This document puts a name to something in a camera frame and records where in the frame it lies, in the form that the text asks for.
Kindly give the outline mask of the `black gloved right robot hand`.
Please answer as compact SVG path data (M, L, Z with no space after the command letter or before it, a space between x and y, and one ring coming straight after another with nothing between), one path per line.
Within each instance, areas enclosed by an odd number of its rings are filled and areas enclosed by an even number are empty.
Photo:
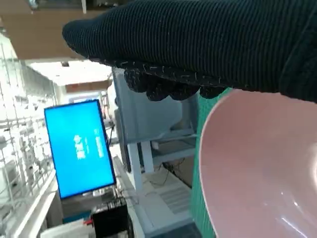
M227 88L317 100L314 0L135 0L64 25L67 45L123 69L151 101Z

